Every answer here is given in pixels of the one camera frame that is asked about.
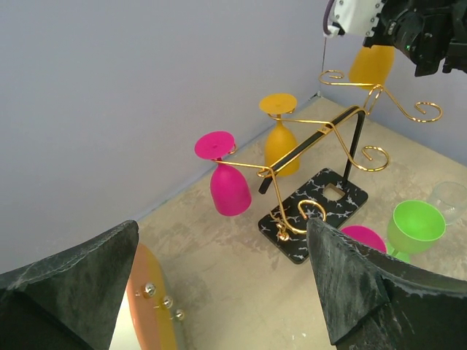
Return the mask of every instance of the gold metal rack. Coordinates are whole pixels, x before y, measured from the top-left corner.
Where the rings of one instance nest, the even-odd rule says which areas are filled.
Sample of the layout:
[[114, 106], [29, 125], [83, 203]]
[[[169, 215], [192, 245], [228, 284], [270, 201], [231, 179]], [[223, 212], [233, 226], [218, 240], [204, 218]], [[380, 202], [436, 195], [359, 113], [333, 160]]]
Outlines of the gold metal rack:
[[[399, 108], [399, 110], [401, 111], [401, 113], [405, 117], [407, 117], [409, 120], [414, 121], [416, 123], [432, 123], [432, 122], [435, 122], [435, 121], [439, 120], [443, 116], [443, 110], [442, 110], [442, 108], [440, 106], [438, 106], [437, 104], [432, 103], [432, 102], [424, 102], [423, 101], [423, 102], [417, 102], [414, 105], [415, 109], [418, 112], [420, 112], [421, 114], [426, 114], [426, 111], [420, 107], [422, 105], [425, 105], [425, 106], [431, 106], [434, 109], [436, 109], [437, 112], [438, 112], [438, 115], [436, 117], [434, 117], [433, 119], [429, 119], [429, 120], [416, 118], [416, 117], [410, 115], [402, 107], [402, 105], [399, 104], [399, 102], [394, 97], [394, 95], [383, 85], [363, 84], [363, 83], [354, 83], [354, 82], [331, 82], [331, 81], [326, 80], [325, 79], [326, 77], [329, 78], [329, 79], [334, 79], [334, 80], [342, 80], [342, 79], [344, 79], [344, 73], [342, 71], [337, 71], [337, 70], [324, 71], [320, 75], [319, 81], [321, 83], [325, 84], [325, 85], [371, 87], [371, 89], [370, 89], [370, 91], [368, 93], [368, 96], [366, 97], [366, 100], [364, 101], [363, 106], [362, 107], [359, 107], [359, 106], [350, 107], [348, 109], [347, 115], [344, 117], [344, 119], [339, 121], [339, 124], [342, 124], [343, 122], [347, 121], [348, 119], [350, 119], [354, 115], [362, 113], [362, 112], [364, 113], [365, 116], [369, 116], [371, 114], [371, 112], [373, 111], [373, 108], [374, 108], [378, 98], [381, 96], [382, 93], [386, 93], [389, 96], [391, 101]], [[295, 109], [287, 112], [287, 114], [291, 114], [294, 111], [295, 111]], [[226, 165], [230, 165], [230, 166], [238, 166], [238, 167], [244, 167], [244, 168], [255, 168], [255, 169], [258, 170], [257, 175], [259, 177], [263, 177], [265, 179], [270, 178], [272, 180], [272, 183], [274, 184], [274, 190], [276, 192], [277, 201], [279, 203], [279, 213], [280, 213], [281, 217], [274, 216], [272, 211], [270, 212], [270, 215], [277, 222], [276, 223], [276, 226], [278, 228], [277, 238], [280, 241], [288, 241], [288, 239], [290, 238], [289, 234], [287, 233], [287, 230], [291, 231], [292, 233], [301, 234], [301, 235], [306, 234], [306, 231], [305, 230], [300, 230], [300, 229], [296, 228], [295, 226], [293, 226], [292, 224], [290, 224], [288, 222], [287, 215], [286, 215], [285, 210], [284, 210], [284, 206], [282, 205], [282, 196], [280, 194], [279, 185], [278, 185], [278, 182], [277, 182], [277, 174], [283, 168], [285, 168], [287, 165], [289, 165], [292, 161], [294, 161], [296, 158], [298, 158], [302, 154], [304, 154], [309, 148], [311, 148], [311, 146], [313, 146], [318, 141], [323, 139], [324, 136], [327, 136], [329, 133], [334, 132], [337, 139], [339, 140], [339, 143], [340, 143], [340, 145], [342, 147], [342, 150], [344, 151], [345, 155], [347, 156], [348, 161], [354, 167], [356, 167], [357, 169], [359, 169], [361, 171], [367, 171], [367, 172], [381, 171], [381, 170], [386, 169], [387, 166], [390, 163], [390, 156], [383, 148], [378, 147], [378, 146], [364, 146], [362, 148], [361, 152], [363, 153], [363, 155], [368, 160], [373, 160], [373, 158], [367, 153], [368, 149], [372, 149], [372, 150], [376, 150], [377, 152], [382, 153], [385, 156], [386, 161], [385, 161], [385, 163], [383, 165], [377, 166], [375, 168], [367, 168], [365, 166], [362, 166], [361, 164], [358, 164], [355, 161], [354, 157], [351, 155], [351, 152], [349, 151], [349, 149], [347, 148], [347, 146], [346, 146], [346, 144], [345, 144], [345, 142], [344, 142], [344, 140], [343, 140], [343, 138], [342, 138], [342, 136], [341, 136], [341, 134], [340, 134], [340, 132], [339, 132], [339, 130], [337, 128], [337, 125], [335, 125], [332, 122], [322, 121], [322, 120], [282, 119], [280, 114], [278, 114], [277, 116], [268, 114], [268, 116], [273, 120], [281, 121], [281, 122], [308, 123], [308, 124], [321, 125], [321, 128], [318, 129], [318, 133], [322, 134], [321, 135], [322, 137], [320, 137], [318, 140], [316, 140], [316, 141], [314, 141], [314, 142], [312, 142], [310, 144], [307, 144], [305, 146], [304, 146], [303, 143], [299, 144], [296, 148], [292, 149], [289, 153], [284, 155], [282, 158], [280, 158], [277, 162], [275, 162], [271, 166], [259, 166], [259, 165], [255, 165], [255, 164], [235, 163], [235, 162], [224, 161], [224, 160], [221, 160], [221, 159], [217, 159], [217, 160], [213, 160], [213, 161], [215, 161], [216, 163], [219, 163], [219, 164], [226, 164]], [[302, 149], [299, 152], [297, 152], [298, 148], [301, 147], [301, 146], [302, 146]], [[233, 154], [233, 153], [235, 153], [235, 151], [236, 151], [236, 147], [234, 147], [234, 150], [230, 151], [229, 154]], [[323, 220], [326, 221], [326, 211], [323, 208], [323, 206], [321, 204], [319, 204], [318, 202], [311, 201], [311, 200], [305, 200], [305, 201], [301, 201], [301, 202], [298, 203], [298, 210], [299, 210], [300, 214], [302, 215], [302, 217], [304, 219], [307, 219], [307, 215], [305, 214], [305, 211], [303, 209], [303, 207], [305, 205], [316, 206], [320, 210]]]

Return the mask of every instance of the gray wall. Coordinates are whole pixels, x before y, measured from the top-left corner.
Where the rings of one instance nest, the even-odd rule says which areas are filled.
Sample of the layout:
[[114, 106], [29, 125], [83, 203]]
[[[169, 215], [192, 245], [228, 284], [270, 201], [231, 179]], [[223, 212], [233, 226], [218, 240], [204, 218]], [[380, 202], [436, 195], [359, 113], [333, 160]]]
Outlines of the gray wall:
[[0, 272], [155, 208], [245, 144], [259, 100], [318, 89], [314, 1], [7, 1], [0, 43]]
[[[347, 72], [362, 42], [363, 39], [356, 36], [328, 40], [325, 69], [341, 69]], [[444, 109], [444, 117], [435, 123], [412, 122], [399, 112], [387, 96], [384, 96], [378, 101], [372, 118], [467, 165], [467, 104], [464, 101], [467, 75], [453, 71], [451, 74], [439, 72], [431, 77], [415, 78], [414, 71], [414, 64], [398, 51], [393, 70], [387, 80], [388, 89], [413, 115], [423, 117], [413, 108], [415, 102], [432, 101]], [[366, 91], [356, 87], [323, 85], [321, 89], [325, 97], [344, 105], [361, 104], [367, 94]], [[384, 147], [384, 140], [379, 146]]]

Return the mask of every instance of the wine glass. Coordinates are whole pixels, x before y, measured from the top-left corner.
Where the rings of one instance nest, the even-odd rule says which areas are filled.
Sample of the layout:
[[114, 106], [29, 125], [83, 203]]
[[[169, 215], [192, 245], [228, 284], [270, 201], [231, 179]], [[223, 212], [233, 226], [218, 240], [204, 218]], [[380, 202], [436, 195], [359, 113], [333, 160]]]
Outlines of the wine glass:
[[427, 202], [443, 214], [446, 225], [451, 225], [467, 209], [467, 188], [457, 182], [442, 182], [435, 186]]
[[410, 255], [430, 249], [446, 231], [441, 212], [424, 201], [404, 201], [387, 226], [388, 254], [410, 263]]
[[[282, 114], [289, 114], [295, 111], [297, 99], [288, 93], [275, 93], [263, 98], [260, 102], [261, 111], [270, 116], [276, 115], [281, 118]], [[276, 125], [269, 133], [264, 147], [264, 157], [266, 165], [272, 166], [279, 159], [284, 157], [298, 143], [292, 131], [286, 128], [281, 120], [276, 120]], [[288, 176], [297, 172], [300, 167], [300, 160], [297, 158], [285, 166], [277, 176]]]
[[[208, 133], [195, 145], [196, 155], [207, 160], [222, 160], [235, 149], [235, 139], [226, 131]], [[233, 166], [219, 163], [211, 177], [211, 196], [217, 211], [227, 217], [240, 215], [252, 201], [243, 174]]]
[[[349, 81], [384, 85], [394, 64], [394, 50], [392, 46], [362, 47], [349, 70]], [[373, 87], [361, 88], [371, 90]]]
[[381, 253], [387, 253], [385, 241], [369, 227], [352, 225], [342, 228], [341, 231], [357, 242], [379, 250]]

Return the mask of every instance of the metal screw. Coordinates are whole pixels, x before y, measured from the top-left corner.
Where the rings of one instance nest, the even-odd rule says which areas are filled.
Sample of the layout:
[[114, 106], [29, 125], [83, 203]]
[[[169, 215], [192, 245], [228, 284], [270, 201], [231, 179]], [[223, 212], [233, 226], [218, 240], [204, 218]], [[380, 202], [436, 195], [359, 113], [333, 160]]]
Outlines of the metal screw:
[[152, 298], [155, 295], [155, 285], [151, 282], [146, 283], [143, 293], [146, 298]]
[[278, 229], [277, 235], [276, 235], [277, 241], [287, 242], [290, 239], [290, 236], [287, 233], [285, 226], [277, 223], [276, 227]]
[[162, 299], [162, 305], [164, 306], [164, 308], [171, 308], [174, 305], [174, 299], [166, 295]]
[[185, 312], [183, 310], [176, 310], [174, 314], [177, 321], [183, 321], [185, 319]]

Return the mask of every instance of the table surface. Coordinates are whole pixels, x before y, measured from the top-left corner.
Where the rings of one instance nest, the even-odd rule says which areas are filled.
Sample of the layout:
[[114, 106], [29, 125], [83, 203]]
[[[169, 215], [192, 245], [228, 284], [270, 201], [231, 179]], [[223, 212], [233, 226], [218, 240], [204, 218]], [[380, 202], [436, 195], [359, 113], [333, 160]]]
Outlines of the table surface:
[[[331, 120], [343, 109], [320, 98], [292, 116]], [[401, 123], [413, 123], [402, 114], [400, 118]], [[355, 121], [356, 117], [339, 126], [348, 145]], [[299, 141], [317, 129], [316, 125], [287, 126]], [[264, 141], [262, 137], [229, 160], [264, 164]], [[384, 148], [391, 163], [377, 173], [352, 169], [350, 181], [362, 187], [369, 199], [344, 225], [365, 225], [385, 238], [388, 220], [398, 203], [425, 200], [438, 182], [467, 179], [466, 167], [372, 122], [371, 117], [363, 128], [359, 148], [366, 145]], [[370, 167], [384, 161], [375, 155], [375, 163], [370, 163], [359, 151], [355, 159]], [[328, 135], [301, 157], [299, 172], [279, 179], [282, 197], [322, 168], [342, 174], [345, 163], [337, 138]], [[141, 242], [161, 261], [174, 297], [187, 314], [184, 329], [188, 349], [334, 349], [329, 344], [309, 260], [294, 265], [258, 231], [258, 220], [277, 205], [274, 191], [260, 195], [261, 179], [254, 171], [240, 170], [253, 196], [244, 214], [223, 217], [216, 212], [208, 174], [139, 223]], [[464, 215], [447, 228], [434, 248], [413, 256], [412, 263], [467, 279], [466, 225]]]

